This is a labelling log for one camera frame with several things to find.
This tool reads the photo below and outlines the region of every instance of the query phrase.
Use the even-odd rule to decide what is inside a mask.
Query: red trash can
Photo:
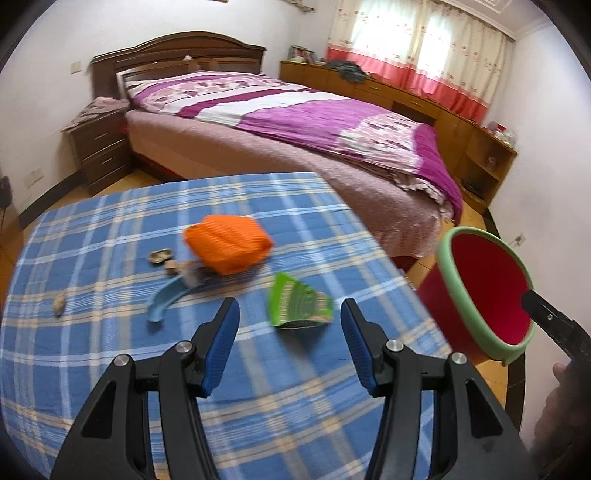
[[[417,294],[454,351],[475,365],[488,359],[508,365],[534,335],[534,322],[521,308],[521,296],[533,288],[525,265],[505,242],[457,227],[441,239],[437,264]]]

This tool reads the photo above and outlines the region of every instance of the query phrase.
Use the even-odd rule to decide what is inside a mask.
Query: green package
[[[304,328],[332,322],[333,300],[301,281],[279,272],[269,297],[273,327]]]

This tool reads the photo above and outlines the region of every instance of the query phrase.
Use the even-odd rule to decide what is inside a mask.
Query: nightstand
[[[125,110],[117,110],[68,130],[90,195],[131,173],[131,152],[124,128]]]

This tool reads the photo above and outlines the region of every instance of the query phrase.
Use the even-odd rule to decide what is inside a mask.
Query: tile floor
[[[160,183],[157,179],[151,177],[141,170],[136,170],[132,174],[126,176],[124,179],[117,181],[113,185],[107,187],[97,196],[107,195],[109,193],[122,192],[124,190],[147,187]],[[86,193],[84,187],[80,186],[72,190],[68,195],[63,197],[55,203],[51,209],[63,207],[74,202],[79,202],[90,198]],[[468,205],[464,204],[464,214],[462,215],[461,225],[473,226],[486,230],[484,220],[481,215],[475,212]],[[444,222],[441,235],[453,227],[451,222]],[[0,310],[4,307],[4,300],[8,291],[8,284],[12,275],[12,269],[18,259],[18,254],[27,238],[33,231],[34,224],[25,228],[24,231],[20,229],[6,231],[2,233],[0,239]],[[408,273],[408,279],[417,287],[421,284],[423,279],[427,276],[433,265],[435,264],[435,257],[423,258],[411,269]],[[507,391],[507,369],[499,362],[485,362],[478,366],[478,370],[495,393],[499,401],[505,405],[506,391]]]

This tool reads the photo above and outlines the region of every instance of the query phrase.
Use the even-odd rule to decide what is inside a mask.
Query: headboard
[[[121,98],[117,74],[156,62],[180,64],[189,55],[212,70],[260,73],[265,47],[246,45],[235,38],[210,32],[181,32],[165,35],[136,47],[105,53],[90,62],[94,97]]]

